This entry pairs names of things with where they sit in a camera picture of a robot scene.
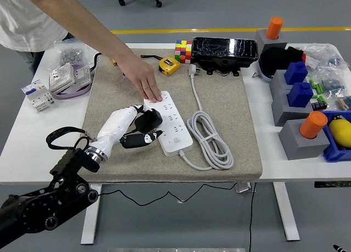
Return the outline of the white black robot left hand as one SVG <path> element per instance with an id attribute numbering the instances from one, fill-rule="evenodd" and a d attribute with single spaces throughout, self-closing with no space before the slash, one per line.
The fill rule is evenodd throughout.
<path id="1" fill-rule="evenodd" d="M 98 133 L 97 140 L 85 152 L 106 161 L 115 144 L 120 143 L 124 148 L 147 146 L 163 133 L 162 130 L 152 132 L 161 123 L 160 113 L 143 105 L 114 111 Z"/>

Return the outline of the person's hand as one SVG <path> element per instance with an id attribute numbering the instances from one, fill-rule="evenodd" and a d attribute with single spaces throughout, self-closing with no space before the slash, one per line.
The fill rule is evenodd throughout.
<path id="1" fill-rule="evenodd" d="M 162 101 L 154 69 L 134 53 L 117 59 L 117 64 L 127 78 L 135 85 L 140 95 L 151 102 Z"/>

